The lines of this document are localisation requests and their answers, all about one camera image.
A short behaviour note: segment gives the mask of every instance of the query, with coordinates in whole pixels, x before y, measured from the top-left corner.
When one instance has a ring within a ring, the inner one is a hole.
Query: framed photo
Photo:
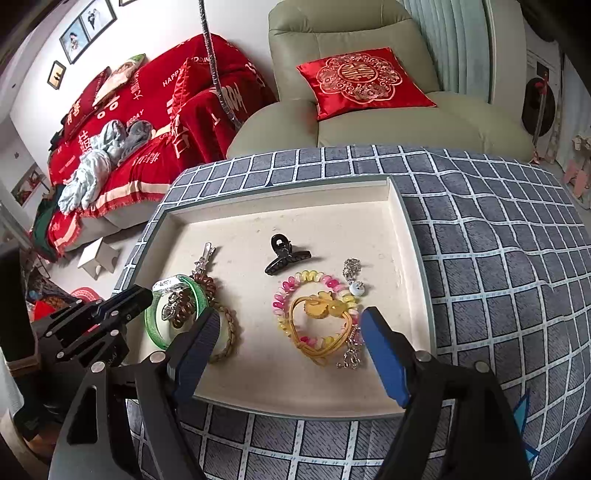
[[[109,0],[93,0],[82,11],[80,19],[90,42],[92,42],[117,20],[117,17]]]
[[[23,206],[39,185],[43,185],[49,191],[47,185],[43,183],[45,179],[46,177],[39,166],[32,165],[12,189],[12,196],[20,206]]]
[[[55,90],[59,90],[61,86],[61,81],[64,79],[65,72],[66,67],[64,67],[60,62],[56,60],[55,62],[53,62],[53,66],[51,67],[51,72],[49,73],[47,83],[49,83],[49,85],[55,88]]]
[[[76,18],[72,22],[72,25],[60,37],[60,43],[70,64],[74,63],[80,54],[88,48],[90,39],[82,27],[80,18]]]

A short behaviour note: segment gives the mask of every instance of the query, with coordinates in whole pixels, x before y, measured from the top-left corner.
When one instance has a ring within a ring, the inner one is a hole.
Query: red pillow
[[[297,69],[314,90],[318,120],[366,108],[437,106],[388,47],[335,55]]]
[[[102,87],[103,83],[109,78],[111,68],[107,67],[100,72],[92,81],[86,86],[82,95],[74,102],[70,112],[66,116],[66,123],[64,124],[64,139],[69,142],[78,133],[80,127],[86,122],[94,112],[95,108],[92,104],[95,101],[96,94]]]
[[[201,57],[187,59],[181,67],[174,86],[170,119],[174,120],[185,103],[210,85],[212,85],[212,74],[208,60]]]

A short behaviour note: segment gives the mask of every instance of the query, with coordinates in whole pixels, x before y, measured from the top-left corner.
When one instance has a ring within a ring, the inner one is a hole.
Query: blue checkered tablecloth
[[[342,177],[389,175],[411,218],[433,301],[440,361],[487,362],[511,407],[524,411],[532,475],[556,468],[589,416],[589,238],[559,182],[512,159],[400,146],[310,148],[185,171],[127,261],[115,293],[134,282],[167,210],[228,194]],[[142,473],[157,478],[141,414],[128,404]],[[444,403],[424,478],[445,453]],[[212,479],[369,480],[401,417],[310,421],[266,417],[193,400],[179,412],[187,442]]]

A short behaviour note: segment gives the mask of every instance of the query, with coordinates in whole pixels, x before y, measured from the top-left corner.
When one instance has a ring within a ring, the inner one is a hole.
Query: tray rim
[[[135,279],[139,273],[139,269],[141,268],[142,263],[145,260],[145,257],[150,249],[150,246],[152,245],[152,242],[155,239],[156,234],[158,233],[159,229],[162,227],[163,223],[167,220],[169,214],[174,215],[178,212],[181,212],[182,210],[189,209],[196,204],[207,205],[210,203],[216,203],[216,202],[223,201],[223,200],[235,200],[235,199],[238,199],[241,197],[260,195],[260,194],[264,194],[265,192],[282,192],[282,191],[287,191],[287,190],[301,189],[301,188],[314,187],[314,186],[322,186],[322,185],[327,185],[327,184],[339,185],[339,184],[351,184],[351,183],[372,183],[372,182],[376,182],[376,181],[380,181],[380,180],[383,180],[384,182],[386,182],[386,184],[388,185],[388,188],[390,189],[390,192],[394,192],[395,195],[397,196],[397,199],[398,199],[400,206],[401,206],[402,213],[404,215],[404,219],[405,219],[407,227],[408,227],[408,231],[410,233],[411,242],[413,243],[413,248],[414,248],[414,252],[415,252],[415,257],[417,259],[419,275],[421,277],[421,283],[423,286],[423,297],[425,300],[425,307],[426,307],[426,313],[427,313],[427,326],[429,328],[430,351],[433,355],[436,355],[436,332],[435,332],[435,323],[434,323],[433,303],[431,302],[431,295],[430,295],[430,290],[429,290],[428,281],[427,281],[427,274],[426,274],[426,271],[424,268],[422,254],[421,254],[420,249],[418,247],[417,238],[416,238],[414,228],[411,223],[411,219],[408,214],[408,210],[406,208],[406,205],[403,201],[400,191],[398,190],[398,187],[396,186],[395,182],[392,179],[392,176],[389,174],[380,174],[380,173],[378,173],[378,174],[361,174],[361,175],[360,174],[353,174],[353,175],[350,175],[347,177],[323,178],[323,179],[319,179],[319,180],[307,180],[307,181],[293,181],[293,182],[287,183],[287,184],[264,186],[264,187],[257,188],[257,189],[241,190],[238,192],[232,192],[232,193],[228,193],[228,194],[220,194],[218,196],[213,196],[213,197],[209,197],[209,198],[193,199],[194,201],[192,201],[192,202],[187,202],[183,205],[177,205],[174,207],[163,209],[161,211],[160,217],[155,221],[154,227],[149,232],[148,237],[146,238],[146,233],[143,233],[137,242],[137,244],[142,244],[145,242],[144,249],[140,253],[139,257],[134,258],[134,260],[132,260],[129,263],[129,267],[130,268],[133,267],[134,270],[133,270],[132,274],[130,276],[128,276],[128,278],[127,278],[128,286],[135,281]],[[150,225],[153,223],[154,223],[154,220],[149,222],[146,225],[146,228],[149,229]],[[126,273],[125,271],[122,272],[121,276],[123,277],[125,275],[125,273]],[[121,282],[121,290],[124,289],[123,283],[124,283],[124,281]],[[318,421],[352,421],[352,420],[363,420],[363,419],[389,418],[389,417],[396,416],[396,415],[400,414],[400,413],[387,413],[387,414],[376,414],[376,415],[365,415],[365,416],[311,417],[311,416],[302,416],[302,415],[296,415],[296,414],[275,413],[275,412],[269,412],[269,411],[264,411],[264,410],[257,410],[254,408],[240,407],[240,406],[224,403],[224,402],[221,402],[218,400],[214,400],[211,398],[200,397],[199,395],[196,395],[196,394],[193,395],[193,398],[196,398],[200,401],[204,401],[205,403],[211,403],[213,405],[217,405],[217,406],[225,407],[225,408],[230,408],[233,410],[243,411],[245,413],[266,415],[266,416],[278,417],[278,418],[289,418],[289,419],[318,420]]]

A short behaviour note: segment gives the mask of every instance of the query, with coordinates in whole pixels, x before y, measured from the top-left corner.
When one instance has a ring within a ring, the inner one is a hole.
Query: red blanket
[[[224,97],[236,116],[245,121],[275,98],[238,49],[216,35],[213,40]],[[48,238],[61,255],[78,238],[82,217],[100,217],[116,208],[145,200],[160,201],[186,168],[225,158],[236,131],[213,90],[195,95],[176,118],[170,119],[176,76],[191,55],[207,62],[202,35],[172,48],[139,69],[130,83],[119,89],[72,141],[62,142],[54,152],[49,165],[51,182],[65,183],[78,167],[80,155],[89,149],[89,138],[100,133],[108,121],[118,119],[130,125],[143,119],[152,123],[156,130],[170,124],[169,133],[152,139],[111,173],[99,197],[88,209],[69,215],[58,211],[54,215]]]
[[[220,77],[240,73],[249,79],[260,79],[250,61],[231,43],[213,35],[213,46]],[[72,176],[80,163],[80,156],[90,148],[89,138],[99,134],[110,120],[120,120],[127,126],[138,119],[147,120],[156,130],[166,126],[170,122],[177,76],[181,66],[189,57],[207,63],[207,52],[202,35],[171,48],[141,67],[129,83],[117,90],[116,95],[107,105],[97,110],[86,121],[70,142],[62,141],[49,162],[51,182],[65,183]],[[205,84],[211,83],[211,75],[207,69],[203,69],[203,75],[209,79]],[[253,95],[259,99],[256,104],[250,102],[248,116],[275,101],[272,92],[262,81],[258,87],[253,85],[248,92],[242,92],[243,98],[246,95]]]

